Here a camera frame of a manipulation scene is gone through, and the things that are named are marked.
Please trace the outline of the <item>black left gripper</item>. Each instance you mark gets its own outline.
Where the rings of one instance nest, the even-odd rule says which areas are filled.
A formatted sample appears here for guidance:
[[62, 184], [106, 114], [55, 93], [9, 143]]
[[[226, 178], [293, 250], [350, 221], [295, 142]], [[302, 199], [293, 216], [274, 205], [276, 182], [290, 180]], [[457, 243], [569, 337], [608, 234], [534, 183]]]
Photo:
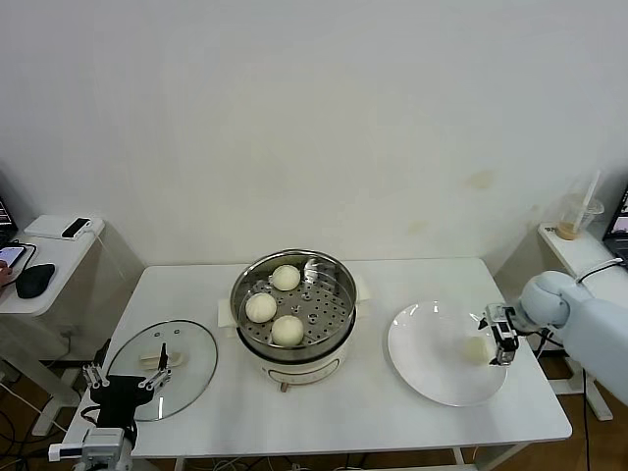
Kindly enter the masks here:
[[106, 340], [96, 351], [92, 361], [82, 365], [81, 371], [90, 388], [91, 400], [99, 405], [96, 426], [131, 428], [136, 409], [148, 402], [148, 391], [157, 391], [171, 379], [167, 344], [162, 343], [157, 371], [144, 379], [138, 376], [106, 376], [102, 367], [110, 343], [110, 340]]

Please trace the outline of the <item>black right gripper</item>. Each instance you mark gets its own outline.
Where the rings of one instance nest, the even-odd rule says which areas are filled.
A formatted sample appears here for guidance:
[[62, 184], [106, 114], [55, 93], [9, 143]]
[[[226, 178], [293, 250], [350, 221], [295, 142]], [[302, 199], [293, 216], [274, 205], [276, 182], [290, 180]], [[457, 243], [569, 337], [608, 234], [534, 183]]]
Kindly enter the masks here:
[[509, 366], [514, 359], [514, 346], [519, 345], [518, 334], [511, 321], [514, 313], [511, 306], [489, 304], [487, 314], [479, 322], [479, 330], [491, 328], [497, 344], [496, 355], [492, 359], [493, 366]]

